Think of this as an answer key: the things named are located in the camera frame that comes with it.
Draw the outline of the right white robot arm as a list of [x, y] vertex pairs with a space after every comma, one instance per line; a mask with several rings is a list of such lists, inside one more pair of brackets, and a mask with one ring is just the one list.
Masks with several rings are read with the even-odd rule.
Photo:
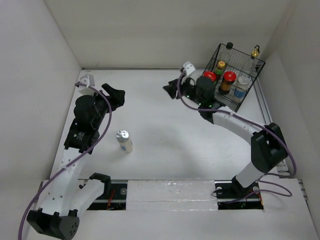
[[191, 84], [192, 78], [181, 75], [169, 81], [163, 89], [172, 99], [179, 99], [189, 109], [197, 111], [203, 119], [213, 125], [225, 128], [250, 145], [250, 162], [231, 180], [231, 192], [237, 198], [243, 197], [249, 192], [250, 187], [269, 172], [285, 158], [291, 156], [280, 127], [271, 123], [261, 125], [246, 119], [227, 105], [218, 101], [199, 102], [197, 107], [187, 104], [184, 98], [195, 101], [199, 84], [210, 83], [208, 77], [199, 77], [195, 84]]

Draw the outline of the black-cap red-label vinegar bottle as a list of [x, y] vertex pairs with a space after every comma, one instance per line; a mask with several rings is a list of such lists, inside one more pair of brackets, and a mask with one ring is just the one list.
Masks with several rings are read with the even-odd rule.
[[228, 64], [230, 62], [232, 48], [233, 48], [233, 43], [228, 42], [225, 48], [221, 52], [220, 61], [224, 62], [225, 64]]

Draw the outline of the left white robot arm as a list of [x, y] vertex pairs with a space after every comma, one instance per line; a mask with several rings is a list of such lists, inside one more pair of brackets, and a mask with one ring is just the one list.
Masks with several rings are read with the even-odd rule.
[[93, 173], [84, 186], [78, 178], [94, 147], [103, 139], [106, 131], [99, 132], [104, 117], [125, 103], [124, 90], [104, 83], [101, 90], [90, 87], [93, 94], [78, 97], [73, 109], [74, 119], [64, 142], [60, 166], [43, 186], [50, 187], [38, 209], [25, 214], [27, 222], [39, 234], [60, 240], [75, 237], [80, 216], [97, 198], [111, 198], [110, 176]]

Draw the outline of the clear glass oil dispenser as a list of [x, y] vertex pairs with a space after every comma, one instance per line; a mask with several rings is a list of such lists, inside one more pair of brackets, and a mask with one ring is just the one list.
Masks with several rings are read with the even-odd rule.
[[247, 62], [246, 70], [249, 75], [253, 75], [256, 68], [256, 60], [259, 55], [260, 55], [260, 46], [256, 45], [250, 54], [250, 59]]

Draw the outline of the yellow-cap green-label sauce bottle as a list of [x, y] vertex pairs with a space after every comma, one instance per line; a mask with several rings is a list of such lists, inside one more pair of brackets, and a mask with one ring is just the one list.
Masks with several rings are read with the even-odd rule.
[[215, 74], [216, 76], [216, 80], [219, 81], [223, 72], [224, 72], [224, 69], [225, 69], [225, 66], [226, 66], [226, 63], [224, 61], [219, 61], [217, 63], [217, 66], [215, 67], [213, 73]]

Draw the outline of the red-lid chili jar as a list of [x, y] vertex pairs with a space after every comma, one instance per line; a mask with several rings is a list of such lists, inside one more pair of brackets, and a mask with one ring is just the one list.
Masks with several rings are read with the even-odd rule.
[[203, 76], [209, 78], [213, 83], [217, 80], [216, 74], [212, 71], [205, 71]]
[[230, 92], [231, 86], [234, 84], [236, 79], [237, 75], [233, 71], [226, 71], [223, 74], [223, 78], [218, 88], [218, 92], [222, 95], [227, 95]]

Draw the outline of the silver-lid white shaker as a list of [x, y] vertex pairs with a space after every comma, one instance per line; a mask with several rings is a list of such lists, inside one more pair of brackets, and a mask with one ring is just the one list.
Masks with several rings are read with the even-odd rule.
[[251, 83], [251, 80], [247, 76], [240, 76], [236, 80], [233, 95], [238, 102], [245, 97], [247, 90], [250, 86], [250, 83]]
[[119, 143], [121, 150], [125, 153], [131, 153], [133, 151], [133, 143], [127, 130], [119, 130], [116, 133], [116, 140]]

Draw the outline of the black mounting rail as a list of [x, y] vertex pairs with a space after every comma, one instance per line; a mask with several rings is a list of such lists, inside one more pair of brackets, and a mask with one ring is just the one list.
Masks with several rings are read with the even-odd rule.
[[263, 210], [254, 184], [248, 198], [233, 201], [230, 181], [214, 180], [114, 180], [108, 195], [98, 197], [89, 210], [206, 212]]

